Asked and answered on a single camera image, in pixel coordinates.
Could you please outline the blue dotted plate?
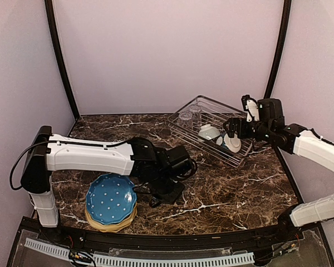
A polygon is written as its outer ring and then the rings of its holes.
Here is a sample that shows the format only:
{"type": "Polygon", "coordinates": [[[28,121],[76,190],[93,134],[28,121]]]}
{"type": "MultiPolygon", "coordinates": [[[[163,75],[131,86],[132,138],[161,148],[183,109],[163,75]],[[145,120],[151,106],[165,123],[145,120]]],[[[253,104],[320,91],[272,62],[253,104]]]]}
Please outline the blue dotted plate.
{"type": "Polygon", "coordinates": [[[93,181],[86,194],[86,210],[103,225],[118,224],[130,216],[137,196],[127,176],[104,174],[93,181]]]}

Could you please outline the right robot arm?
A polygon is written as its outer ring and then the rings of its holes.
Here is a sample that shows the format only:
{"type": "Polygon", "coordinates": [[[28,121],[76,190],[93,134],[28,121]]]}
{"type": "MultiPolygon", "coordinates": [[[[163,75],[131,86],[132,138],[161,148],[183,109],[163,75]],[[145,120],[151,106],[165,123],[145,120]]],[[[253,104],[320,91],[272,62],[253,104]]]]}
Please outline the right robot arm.
{"type": "Polygon", "coordinates": [[[334,185],[326,186],[324,193],[310,195],[325,184],[321,175],[329,174],[334,179],[334,143],[304,126],[286,125],[283,118],[259,121],[230,118],[223,128],[231,138],[265,141],[283,151],[291,173],[296,176],[304,203],[284,213],[283,221],[273,228],[276,240],[287,240],[294,228],[334,219],[334,185]]]}

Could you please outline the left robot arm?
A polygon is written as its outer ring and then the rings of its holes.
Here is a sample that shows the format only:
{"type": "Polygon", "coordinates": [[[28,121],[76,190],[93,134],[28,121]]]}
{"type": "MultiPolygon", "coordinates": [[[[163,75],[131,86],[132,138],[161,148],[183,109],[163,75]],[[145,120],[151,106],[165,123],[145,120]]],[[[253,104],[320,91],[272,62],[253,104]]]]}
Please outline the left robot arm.
{"type": "Polygon", "coordinates": [[[122,142],[70,139],[53,134],[49,126],[40,128],[25,154],[21,185],[31,196],[46,234],[56,243],[67,238],[67,229],[58,223],[60,216],[51,188],[53,172],[84,170],[136,177],[151,187],[159,201],[172,203],[183,189],[174,180],[190,169],[190,156],[184,146],[167,150],[143,137],[122,142]]]}

